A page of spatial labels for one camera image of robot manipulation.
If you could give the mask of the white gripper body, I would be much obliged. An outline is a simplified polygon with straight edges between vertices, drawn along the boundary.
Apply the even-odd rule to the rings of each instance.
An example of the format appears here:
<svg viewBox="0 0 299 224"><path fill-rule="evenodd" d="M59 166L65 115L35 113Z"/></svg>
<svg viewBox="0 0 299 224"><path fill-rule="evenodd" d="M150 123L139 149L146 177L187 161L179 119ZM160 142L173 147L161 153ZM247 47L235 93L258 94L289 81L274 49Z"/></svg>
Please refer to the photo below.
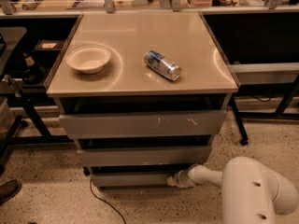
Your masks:
<svg viewBox="0 0 299 224"><path fill-rule="evenodd" d="M181 189L193 188L196 184L188 178L188 172L182 170L173 175L174 185Z"/></svg>

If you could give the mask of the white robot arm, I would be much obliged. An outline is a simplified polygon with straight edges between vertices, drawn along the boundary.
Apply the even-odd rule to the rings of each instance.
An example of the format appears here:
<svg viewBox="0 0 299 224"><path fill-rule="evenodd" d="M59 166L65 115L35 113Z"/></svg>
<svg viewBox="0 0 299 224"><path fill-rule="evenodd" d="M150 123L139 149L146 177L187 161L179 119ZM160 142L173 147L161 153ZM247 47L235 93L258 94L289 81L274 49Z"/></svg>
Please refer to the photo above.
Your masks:
<svg viewBox="0 0 299 224"><path fill-rule="evenodd" d="M223 224L276 224L277 215L288 215L298 206L298 191L289 179L247 157L231 159L221 171L194 164L168 177L167 184L220 188Z"/></svg>

